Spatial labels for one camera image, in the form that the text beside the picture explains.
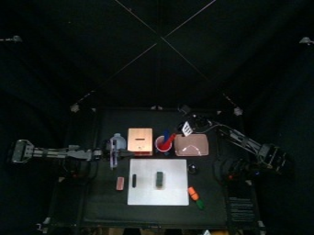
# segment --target green object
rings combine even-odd
[[[202,200],[199,199],[199,200],[196,200],[196,205],[198,205],[198,208],[199,209],[203,209],[204,208],[204,206],[203,206],[203,202],[202,202]]]

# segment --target black tabletop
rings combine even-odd
[[[97,113],[96,145],[108,140],[113,133],[127,139],[128,128],[152,128],[154,140],[163,135],[164,129],[176,131],[183,116],[176,111],[113,110],[104,109]],[[226,226],[226,206],[223,190],[214,177],[214,161],[216,159],[216,133],[207,133],[208,155],[178,157],[171,150],[170,155],[155,152],[151,159],[187,159],[199,171],[187,174],[187,185],[199,193],[204,209],[199,210],[190,199],[188,206],[128,206],[127,184],[129,159],[119,161],[112,171],[108,162],[100,162],[97,177],[88,185],[84,202],[83,221],[117,226],[160,226],[163,228],[223,228]],[[115,190],[116,178],[125,178],[123,191]]]

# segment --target light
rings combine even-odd
[[[303,38],[301,39],[299,43],[306,43],[307,45],[310,45],[310,44],[313,44],[313,43],[314,43],[314,41],[313,41],[313,40],[310,40],[310,38],[309,38],[309,37],[303,37]]]
[[[0,41],[13,41],[13,42],[23,42],[23,39],[20,36],[13,36],[12,39],[0,39]]]

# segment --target small box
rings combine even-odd
[[[152,156],[152,129],[128,129],[127,150],[135,156]]]

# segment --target black enclosure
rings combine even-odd
[[[268,234],[310,234],[314,45],[299,41],[314,39],[313,9],[310,0],[3,0],[0,233],[37,233],[57,178],[57,163],[7,164],[13,141],[63,148],[69,130],[91,139],[99,107],[187,104],[239,106],[248,137],[291,155],[295,176],[255,182],[262,221]]]

